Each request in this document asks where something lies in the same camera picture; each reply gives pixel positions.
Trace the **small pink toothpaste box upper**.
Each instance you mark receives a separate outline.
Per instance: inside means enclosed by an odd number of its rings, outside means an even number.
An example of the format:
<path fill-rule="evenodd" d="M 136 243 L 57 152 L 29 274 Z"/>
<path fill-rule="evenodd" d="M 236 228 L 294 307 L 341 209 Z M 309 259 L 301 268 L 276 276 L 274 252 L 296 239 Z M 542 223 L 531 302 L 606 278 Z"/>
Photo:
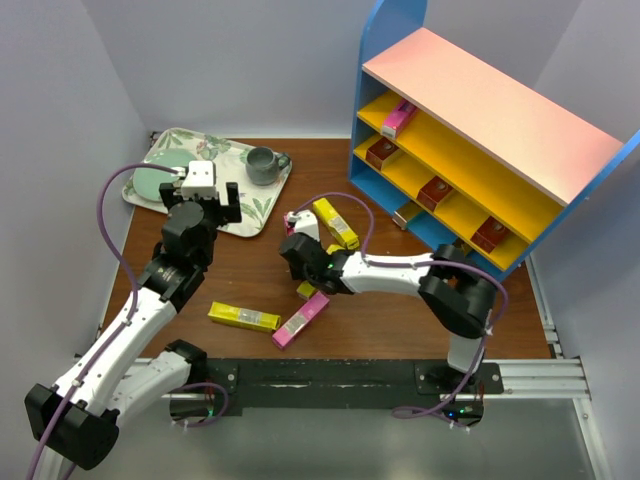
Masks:
<path fill-rule="evenodd" d="M 293 211 L 288 212 L 283 217 L 285 234 L 286 236 L 291 236 L 295 233 L 296 223 L 298 221 L 297 214 Z"/>

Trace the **red 3D toothpaste box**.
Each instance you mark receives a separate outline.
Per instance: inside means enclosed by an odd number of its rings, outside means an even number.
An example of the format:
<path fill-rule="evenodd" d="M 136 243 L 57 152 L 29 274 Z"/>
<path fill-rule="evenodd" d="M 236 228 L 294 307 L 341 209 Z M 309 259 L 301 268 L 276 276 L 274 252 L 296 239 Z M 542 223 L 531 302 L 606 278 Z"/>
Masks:
<path fill-rule="evenodd" d="M 489 216 L 475 231 L 471 241 L 479 249 L 491 253 L 510 234 L 510 230 L 500 221 Z"/>
<path fill-rule="evenodd" d="M 453 187 L 439 176 L 434 176 L 423 185 L 416 197 L 416 201 L 430 212 L 434 212 L 451 192 Z"/>

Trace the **floral leaf print tray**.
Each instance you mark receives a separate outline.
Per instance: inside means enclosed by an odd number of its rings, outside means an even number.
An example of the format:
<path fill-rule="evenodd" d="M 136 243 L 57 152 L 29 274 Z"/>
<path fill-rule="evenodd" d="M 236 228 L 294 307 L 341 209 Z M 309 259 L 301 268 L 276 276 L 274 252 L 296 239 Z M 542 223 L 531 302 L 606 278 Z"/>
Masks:
<path fill-rule="evenodd" d="M 216 165 L 216 188 L 220 200 L 227 203 L 226 182 L 236 182 L 239 188 L 242 222 L 221 227 L 225 233 L 243 238 L 258 235 L 266 225 L 278 197 L 292 170 L 286 167 L 275 183 L 268 186 L 254 185 L 245 170 L 246 157 L 251 145 L 246 145 L 211 134 L 182 128 L 171 128 L 151 135 L 151 147 L 143 159 L 163 149 L 186 149 L 196 156 L 195 160 L 212 160 Z M 133 174 L 122 189 L 123 199 L 133 205 L 167 214 L 163 203 L 148 201 L 140 197 L 133 188 Z"/>

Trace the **grey ceramic mug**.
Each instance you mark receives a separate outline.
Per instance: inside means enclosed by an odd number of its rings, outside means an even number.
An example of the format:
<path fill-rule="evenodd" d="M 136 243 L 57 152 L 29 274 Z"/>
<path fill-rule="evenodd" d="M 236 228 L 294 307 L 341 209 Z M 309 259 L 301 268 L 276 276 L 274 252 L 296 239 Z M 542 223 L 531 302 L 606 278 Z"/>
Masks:
<path fill-rule="evenodd" d="M 254 147 L 247 154 L 245 170 L 254 185 L 268 186 L 275 183 L 290 164 L 291 158 L 286 153 L 276 153 L 268 147 Z"/>

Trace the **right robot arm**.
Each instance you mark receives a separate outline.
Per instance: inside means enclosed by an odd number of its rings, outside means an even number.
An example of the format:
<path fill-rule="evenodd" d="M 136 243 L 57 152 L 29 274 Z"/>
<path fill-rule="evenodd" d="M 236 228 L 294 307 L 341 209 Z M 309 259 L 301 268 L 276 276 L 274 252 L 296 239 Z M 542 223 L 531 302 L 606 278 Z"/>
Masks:
<path fill-rule="evenodd" d="M 294 233 L 282 241 L 279 255 L 294 279 L 307 280 L 328 295 L 382 292 L 422 299 L 450 333 L 448 386 L 466 393 L 480 382 L 489 316 L 504 288 L 454 246 L 414 256 L 329 253 L 318 240 Z"/>

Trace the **blue shelf with coloured boards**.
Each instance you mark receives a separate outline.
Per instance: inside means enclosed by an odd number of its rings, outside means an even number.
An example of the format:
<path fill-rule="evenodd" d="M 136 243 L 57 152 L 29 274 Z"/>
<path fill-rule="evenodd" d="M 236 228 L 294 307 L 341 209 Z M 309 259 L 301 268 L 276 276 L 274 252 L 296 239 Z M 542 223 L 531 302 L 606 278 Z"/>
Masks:
<path fill-rule="evenodd" d="M 423 1 L 380 1 L 363 29 L 351 135 L 350 181 L 388 213 L 409 201 L 410 231 L 431 248 L 457 238 L 471 259 L 508 277 L 639 146 L 619 141 L 424 26 Z M 381 135 L 402 99 L 418 107 L 396 140 Z M 402 150 L 375 169 L 367 149 Z M 416 197 L 434 176 L 453 187 L 434 212 Z M 509 230 L 491 253 L 471 241 L 492 216 Z"/>

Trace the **black mounting base plate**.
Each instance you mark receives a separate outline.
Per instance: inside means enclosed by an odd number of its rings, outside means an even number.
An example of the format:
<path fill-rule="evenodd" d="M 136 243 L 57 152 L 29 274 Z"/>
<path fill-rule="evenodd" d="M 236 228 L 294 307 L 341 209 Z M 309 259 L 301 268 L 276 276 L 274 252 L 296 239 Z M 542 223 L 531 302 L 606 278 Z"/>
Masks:
<path fill-rule="evenodd" d="M 443 360 L 411 359 L 210 358 L 189 382 L 193 390 L 170 397 L 175 421 L 239 416 L 249 408 L 377 409 L 401 419 L 430 413 L 474 425 L 485 397 L 505 391 L 495 363 L 466 376 Z"/>

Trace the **mint green ceramic plate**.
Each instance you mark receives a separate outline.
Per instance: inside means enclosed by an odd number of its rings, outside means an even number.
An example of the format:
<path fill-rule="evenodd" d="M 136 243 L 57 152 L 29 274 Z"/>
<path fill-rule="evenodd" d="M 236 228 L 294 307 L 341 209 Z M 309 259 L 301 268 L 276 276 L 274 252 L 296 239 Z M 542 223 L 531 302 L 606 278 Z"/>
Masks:
<path fill-rule="evenodd" d="M 186 149 L 171 148 L 148 155 L 144 162 L 167 168 L 187 167 L 196 156 Z M 162 183 L 173 183 L 175 175 L 157 169 L 138 168 L 133 174 L 133 188 L 145 200 L 161 203 L 159 188 Z"/>

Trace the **dark red toothpaste box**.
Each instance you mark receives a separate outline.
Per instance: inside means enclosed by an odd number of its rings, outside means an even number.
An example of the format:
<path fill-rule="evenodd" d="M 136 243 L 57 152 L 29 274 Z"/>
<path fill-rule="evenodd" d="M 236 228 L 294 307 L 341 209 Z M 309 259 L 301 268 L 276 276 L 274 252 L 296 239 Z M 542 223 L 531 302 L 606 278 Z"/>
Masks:
<path fill-rule="evenodd" d="M 381 138 L 367 149 L 365 159 L 375 169 L 382 170 L 401 155 L 402 150 L 397 145 Z"/>

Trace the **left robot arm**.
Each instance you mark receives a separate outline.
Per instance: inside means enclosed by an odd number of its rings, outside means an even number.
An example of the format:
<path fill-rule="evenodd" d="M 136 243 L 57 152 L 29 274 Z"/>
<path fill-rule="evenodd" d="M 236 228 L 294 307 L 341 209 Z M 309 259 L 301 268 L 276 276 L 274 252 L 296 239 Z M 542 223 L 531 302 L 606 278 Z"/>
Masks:
<path fill-rule="evenodd" d="M 38 445 L 30 479 L 56 479 L 59 461 L 91 470 L 109 454 L 121 427 L 174 390 L 196 392 L 207 380 L 206 354 L 175 341 L 146 367 L 128 373 L 159 330 L 173 320 L 205 279 L 219 227 L 241 220 L 238 186 L 226 185 L 221 204 L 210 181 L 181 179 L 160 187 L 168 209 L 162 239 L 122 310 L 92 347 L 52 386 L 36 384 L 25 397 Z"/>

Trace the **yellow toothpaste box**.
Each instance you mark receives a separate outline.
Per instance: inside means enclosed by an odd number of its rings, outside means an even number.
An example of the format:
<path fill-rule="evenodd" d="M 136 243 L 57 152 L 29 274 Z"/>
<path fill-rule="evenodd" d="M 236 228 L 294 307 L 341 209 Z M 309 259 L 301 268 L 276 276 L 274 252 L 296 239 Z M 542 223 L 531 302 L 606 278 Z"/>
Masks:
<path fill-rule="evenodd" d="M 279 315 L 213 302 L 208 317 L 210 320 L 227 326 L 254 330 L 259 332 L 275 332 L 281 324 Z"/>
<path fill-rule="evenodd" d="M 315 200 L 312 209 L 340 246 L 349 250 L 360 246 L 358 235 L 325 197 Z"/>
<path fill-rule="evenodd" d="M 337 287 L 330 281 L 321 280 L 304 280 L 296 289 L 297 294 L 304 300 L 309 300 L 312 296 L 321 292 L 326 295 L 335 295 L 338 293 Z"/>

